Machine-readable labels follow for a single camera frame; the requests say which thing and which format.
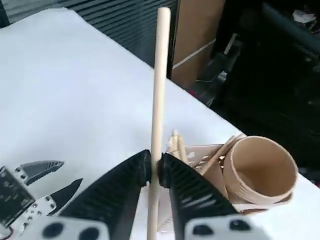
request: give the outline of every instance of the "window blind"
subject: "window blind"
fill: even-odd
[[[157,10],[171,9],[176,24],[179,0],[0,0],[10,24],[49,8],[68,8],[119,43],[138,58],[154,66]],[[171,26],[170,47],[175,26]]]

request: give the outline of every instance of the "white cloth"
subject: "white cloth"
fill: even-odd
[[[60,160],[32,184],[35,197],[84,178],[83,191],[150,148],[154,71],[74,11],[49,9],[0,29],[0,166]],[[240,131],[166,81],[163,150],[172,130],[186,145],[224,143]],[[281,240],[318,234],[320,191],[299,177],[292,203],[252,218]],[[147,195],[132,239],[143,240]]]

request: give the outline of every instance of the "white tablecloth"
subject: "white tablecloth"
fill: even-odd
[[[49,9],[0,29],[0,54],[0,165],[65,161],[29,187],[35,197],[84,178],[81,192],[150,148],[153,69],[75,12]],[[165,90],[163,151],[175,129],[187,145],[240,133],[171,81]],[[252,218],[275,240],[315,239],[319,204],[300,176],[290,204]],[[146,217],[144,193],[132,239],[145,239]]]

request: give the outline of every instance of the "beige paper cup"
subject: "beige paper cup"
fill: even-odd
[[[288,151],[261,136],[239,140],[224,159],[227,190],[257,205],[271,205],[288,197],[297,177],[297,165]]]

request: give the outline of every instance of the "wooden dowel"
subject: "wooden dowel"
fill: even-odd
[[[208,169],[214,164],[215,161],[217,161],[217,159],[222,156],[223,154],[225,154],[227,151],[230,150],[230,148],[232,147],[231,143],[236,139],[236,136],[232,136],[229,138],[228,141],[226,141],[226,143],[216,152],[216,154],[207,162],[207,164],[204,166],[204,168],[201,170],[200,174],[203,176]]]
[[[172,155],[177,158],[177,159],[180,159],[179,157],[179,147],[178,147],[178,133],[177,131],[173,131],[172,132],[172,148],[173,148],[173,151],[172,151]]]
[[[178,149],[180,153],[180,160],[189,165],[184,139],[180,135],[178,136]]]
[[[165,97],[165,81],[167,78],[168,45],[170,32],[170,9],[158,9],[155,57],[154,87],[151,133],[151,183],[148,194],[147,240],[156,240],[159,205],[159,179],[157,161],[162,155],[163,111]]]

